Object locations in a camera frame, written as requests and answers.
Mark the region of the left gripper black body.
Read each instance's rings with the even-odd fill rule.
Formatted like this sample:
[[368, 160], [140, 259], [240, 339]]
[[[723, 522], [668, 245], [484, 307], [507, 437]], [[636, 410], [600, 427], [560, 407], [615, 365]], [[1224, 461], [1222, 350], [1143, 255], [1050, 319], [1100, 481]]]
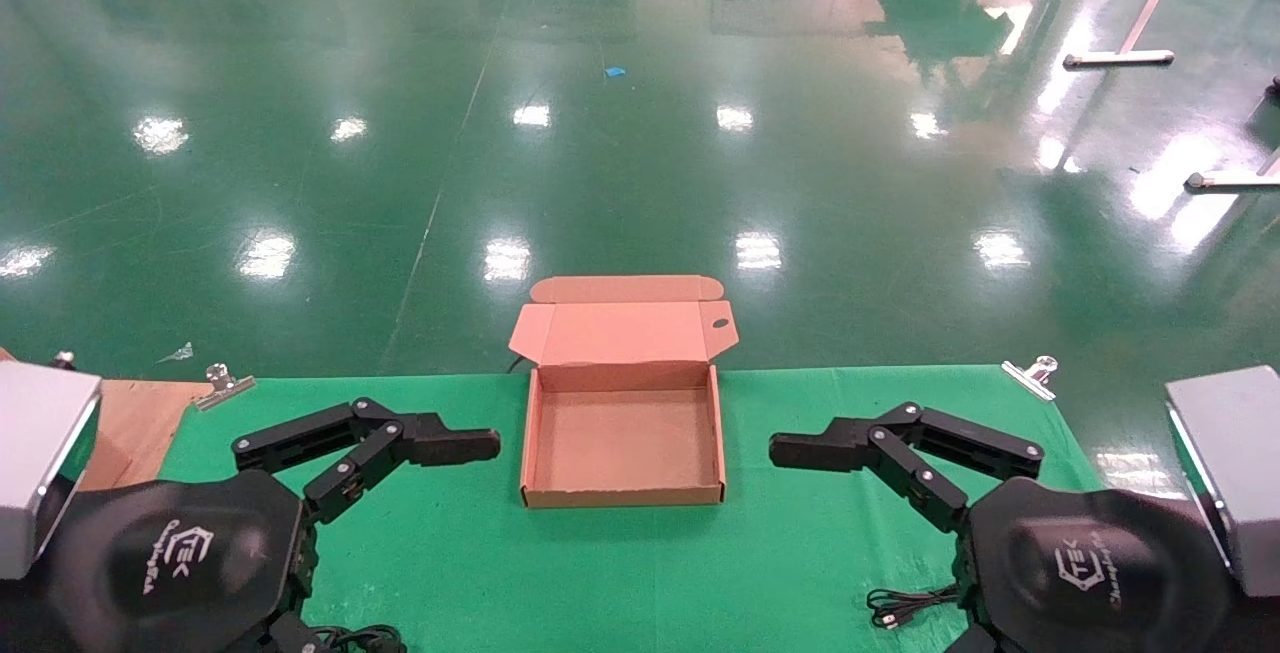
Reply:
[[271, 475], [93, 492], [45, 551], [49, 652], [262, 652], [310, 594], [303, 502]]

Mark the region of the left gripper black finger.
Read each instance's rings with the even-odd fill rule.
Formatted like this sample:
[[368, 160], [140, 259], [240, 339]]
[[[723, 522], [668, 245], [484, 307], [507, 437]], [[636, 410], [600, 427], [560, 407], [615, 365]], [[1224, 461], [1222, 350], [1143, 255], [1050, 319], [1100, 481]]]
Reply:
[[278, 474], [338, 455], [303, 488], [303, 519], [330, 524], [401, 465], [445, 467], [494, 460], [493, 429], [448, 428], [434, 412], [398, 414], [370, 398], [334, 405], [252, 431], [232, 444], [236, 467]]
[[298, 615], [283, 613], [270, 622], [262, 652], [317, 653], [332, 648]]

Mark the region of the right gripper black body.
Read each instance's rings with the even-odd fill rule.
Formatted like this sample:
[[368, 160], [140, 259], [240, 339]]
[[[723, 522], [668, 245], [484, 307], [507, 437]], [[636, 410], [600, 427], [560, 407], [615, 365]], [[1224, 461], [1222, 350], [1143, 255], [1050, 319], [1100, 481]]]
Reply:
[[966, 512], [954, 572], [1001, 652], [1207, 652], [1231, 608], [1196, 507], [1119, 489], [996, 487]]

